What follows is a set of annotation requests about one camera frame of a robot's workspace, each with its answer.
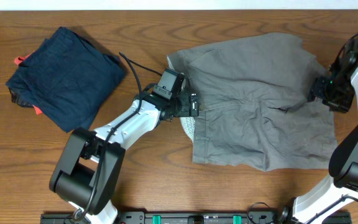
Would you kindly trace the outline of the grey shorts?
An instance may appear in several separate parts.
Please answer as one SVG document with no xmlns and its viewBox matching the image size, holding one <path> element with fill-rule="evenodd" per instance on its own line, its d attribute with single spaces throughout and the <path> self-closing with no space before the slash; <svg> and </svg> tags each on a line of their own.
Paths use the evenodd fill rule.
<svg viewBox="0 0 358 224">
<path fill-rule="evenodd" d="M 199 115 L 181 119 L 194 163 L 328 167 L 337 146 L 334 115 L 307 99 L 326 71 L 301 38 L 269 33 L 180 50 L 167 60 L 199 96 Z"/>
</svg>

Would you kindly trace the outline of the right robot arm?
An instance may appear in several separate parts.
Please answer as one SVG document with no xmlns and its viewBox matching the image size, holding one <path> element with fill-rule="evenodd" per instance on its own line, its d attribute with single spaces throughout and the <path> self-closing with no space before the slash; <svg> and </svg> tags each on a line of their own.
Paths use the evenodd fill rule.
<svg viewBox="0 0 358 224">
<path fill-rule="evenodd" d="M 329 71 L 330 77 L 314 81 L 309 99 L 319 98 L 341 113 L 348 112 L 356 100 L 358 109 L 358 34 L 342 47 Z M 351 216 L 340 209 L 358 203 L 358 125 L 334 150 L 328 170 L 319 184 L 283 209 L 279 223 L 351 222 Z"/>
</svg>

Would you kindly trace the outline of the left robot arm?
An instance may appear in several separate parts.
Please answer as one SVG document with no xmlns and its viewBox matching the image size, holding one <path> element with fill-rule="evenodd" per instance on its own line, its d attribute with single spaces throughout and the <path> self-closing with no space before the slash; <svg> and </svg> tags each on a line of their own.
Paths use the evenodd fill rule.
<svg viewBox="0 0 358 224">
<path fill-rule="evenodd" d="M 49 188 L 75 207 L 72 214 L 49 214 L 42 223 L 114 223 L 111 202 L 126 151 L 161 121 L 197 117 L 198 95 L 183 73 L 166 68 L 158 83 L 135 96 L 130 108 L 92 131 L 75 129 L 57 162 Z"/>
</svg>

